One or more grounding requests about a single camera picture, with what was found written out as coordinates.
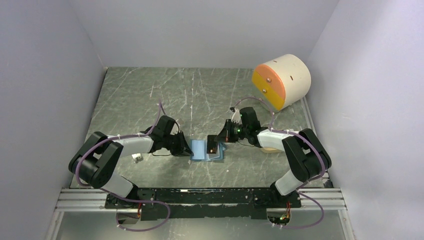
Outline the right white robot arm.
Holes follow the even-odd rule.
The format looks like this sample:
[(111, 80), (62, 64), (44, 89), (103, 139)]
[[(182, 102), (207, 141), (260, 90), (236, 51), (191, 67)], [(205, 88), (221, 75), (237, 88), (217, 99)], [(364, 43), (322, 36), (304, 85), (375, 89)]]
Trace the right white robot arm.
[(271, 184), (270, 202), (282, 207), (289, 194), (321, 176), (332, 166), (332, 160), (320, 140), (310, 128), (301, 131), (276, 130), (262, 126), (253, 107), (232, 108), (216, 142), (235, 143), (246, 139), (257, 148), (283, 151), (290, 169)]

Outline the blue card holder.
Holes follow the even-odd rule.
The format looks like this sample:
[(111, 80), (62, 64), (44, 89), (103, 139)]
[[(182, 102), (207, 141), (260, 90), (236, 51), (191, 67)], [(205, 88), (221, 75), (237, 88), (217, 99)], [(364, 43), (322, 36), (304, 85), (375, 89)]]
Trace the blue card holder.
[(192, 151), (192, 155), (189, 159), (194, 162), (221, 161), (224, 159), (224, 151), (227, 149), (225, 144), (219, 142), (216, 153), (211, 153), (207, 150), (206, 140), (195, 139), (190, 140), (189, 147)]

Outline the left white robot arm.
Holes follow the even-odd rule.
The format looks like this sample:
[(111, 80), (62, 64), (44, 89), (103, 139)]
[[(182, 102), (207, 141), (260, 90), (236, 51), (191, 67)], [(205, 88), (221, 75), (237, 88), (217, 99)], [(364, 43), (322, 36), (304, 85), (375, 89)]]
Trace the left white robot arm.
[(113, 193), (124, 207), (132, 208), (138, 203), (139, 188), (115, 173), (120, 157), (153, 154), (162, 149), (175, 157), (193, 154), (176, 120), (166, 115), (135, 134), (110, 136), (100, 131), (92, 133), (70, 160), (68, 169), (81, 184)]

